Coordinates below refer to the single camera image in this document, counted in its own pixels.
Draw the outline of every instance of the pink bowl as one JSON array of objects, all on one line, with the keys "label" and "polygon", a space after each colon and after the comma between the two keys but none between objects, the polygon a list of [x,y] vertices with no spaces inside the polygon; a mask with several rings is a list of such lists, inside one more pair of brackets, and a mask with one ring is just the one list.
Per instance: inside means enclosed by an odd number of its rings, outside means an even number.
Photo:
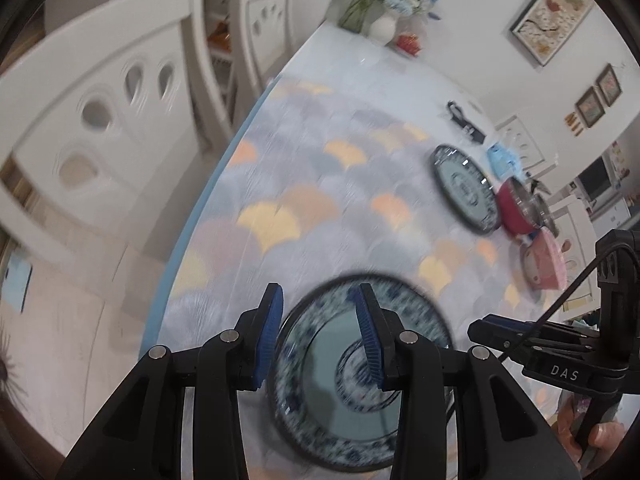
[{"label": "pink bowl", "polygon": [[566,266],[558,242],[543,227],[522,255],[522,270],[533,288],[564,290]]},{"label": "pink bowl", "polygon": [[528,235],[542,227],[533,195],[514,177],[507,179],[496,196],[502,225],[514,235]]}]

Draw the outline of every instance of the white vase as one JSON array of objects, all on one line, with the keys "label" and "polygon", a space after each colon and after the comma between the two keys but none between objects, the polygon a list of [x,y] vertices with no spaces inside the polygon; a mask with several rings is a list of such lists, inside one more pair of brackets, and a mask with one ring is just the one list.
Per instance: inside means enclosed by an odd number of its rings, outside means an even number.
[{"label": "white vase", "polygon": [[396,36],[399,14],[394,10],[386,10],[369,27],[369,39],[380,45],[386,45]]}]

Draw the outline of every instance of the blue cloth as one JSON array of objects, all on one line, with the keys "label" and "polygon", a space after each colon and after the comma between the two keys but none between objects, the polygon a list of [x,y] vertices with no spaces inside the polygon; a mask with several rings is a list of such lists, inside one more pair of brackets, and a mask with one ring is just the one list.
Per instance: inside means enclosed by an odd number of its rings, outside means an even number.
[{"label": "blue cloth", "polygon": [[524,182],[525,175],[520,163],[520,157],[509,148],[505,148],[502,143],[496,142],[486,150],[486,156],[494,175],[500,180],[506,180],[514,176]]}]

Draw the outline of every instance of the chair backrest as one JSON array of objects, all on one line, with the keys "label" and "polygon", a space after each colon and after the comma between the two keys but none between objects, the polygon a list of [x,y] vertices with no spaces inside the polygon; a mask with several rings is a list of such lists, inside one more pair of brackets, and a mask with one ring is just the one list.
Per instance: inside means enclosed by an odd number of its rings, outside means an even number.
[{"label": "chair backrest", "polygon": [[292,0],[229,0],[239,92],[254,101],[294,53]]},{"label": "chair backrest", "polygon": [[522,169],[531,176],[540,178],[558,165],[558,149],[548,134],[532,130],[527,125],[536,125],[531,117],[539,117],[540,110],[534,107],[524,108],[516,115],[501,121],[497,126],[502,143],[515,151],[520,157]]},{"label": "chair backrest", "polygon": [[[114,0],[46,37],[0,78],[0,164],[13,152],[57,209],[140,250],[152,234],[160,245],[179,234],[206,181],[188,70],[209,140],[232,135],[206,55],[199,62],[198,3]],[[2,186],[0,223],[36,256],[74,257]]]},{"label": "chair backrest", "polygon": [[[596,257],[596,233],[584,205],[575,196],[550,206],[559,230],[568,281],[571,283]],[[559,320],[575,319],[600,307],[598,277],[592,272],[571,295],[559,313]]]}]

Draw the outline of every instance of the plate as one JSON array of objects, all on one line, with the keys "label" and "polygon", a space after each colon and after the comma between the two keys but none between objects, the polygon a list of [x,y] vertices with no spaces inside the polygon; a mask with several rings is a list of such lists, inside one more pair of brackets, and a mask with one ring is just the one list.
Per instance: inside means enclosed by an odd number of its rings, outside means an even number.
[{"label": "plate", "polygon": [[440,190],[469,227],[482,234],[500,227],[494,188],[470,156],[441,144],[431,161]]},{"label": "plate", "polygon": [[397,312],[407,329],[452,348],[433,302],[392,276],[337,278],[316,288],[289,314],[268,379],[271,414],[300,455],[347,472],[391,465],[401,400],[399,392],[379,390],[369,375],[350,299],[361,283],[370,283],[380,306]]}]

